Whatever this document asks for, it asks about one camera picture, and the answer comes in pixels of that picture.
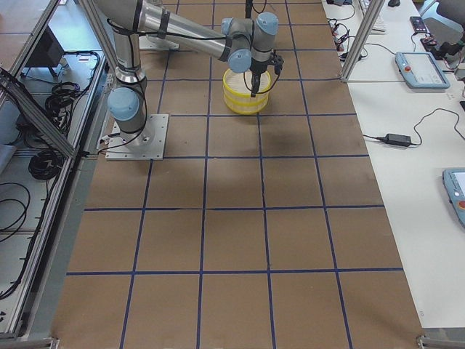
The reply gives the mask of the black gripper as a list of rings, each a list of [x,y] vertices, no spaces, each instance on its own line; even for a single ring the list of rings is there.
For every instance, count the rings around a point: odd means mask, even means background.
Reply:
[[[279,76],[283,70],[283,58],[275,50],[269,52],[252,52],[250,71],[251,75],[251,97],[256,97],[261,84],[260,76],[267,70],[268,66],[274,67],[275,75]]]

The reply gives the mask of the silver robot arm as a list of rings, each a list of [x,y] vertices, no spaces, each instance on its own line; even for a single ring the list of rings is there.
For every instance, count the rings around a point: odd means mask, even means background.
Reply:
[[[251,96],[259,93],[261,76],[269,66],[279,75],[283,59],[275,52],[278,17],[270,12],[255,19],[229,17],[216,32],[171,13],[149,1],[96,1],[113,30],[117,85],[108,108],[124,145],[144,145],[153,138],[145,90],[147,79],[140,59],[141,35],[155,36],[206,53],[226,62],[234,73],[251,72]]]

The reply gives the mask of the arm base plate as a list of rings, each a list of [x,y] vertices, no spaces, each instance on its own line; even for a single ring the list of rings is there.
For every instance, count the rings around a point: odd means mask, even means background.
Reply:
[[[125,140],[129,141],[134,135],[130,137],[121,132],[119,125],[114,122],[113,132],[119,133],[119,136],[110,139],[110,150],[106,151],[105,158],[108,161],[162,160],[168,122],[168,114],[150,114],[142,133],[128,145]]]

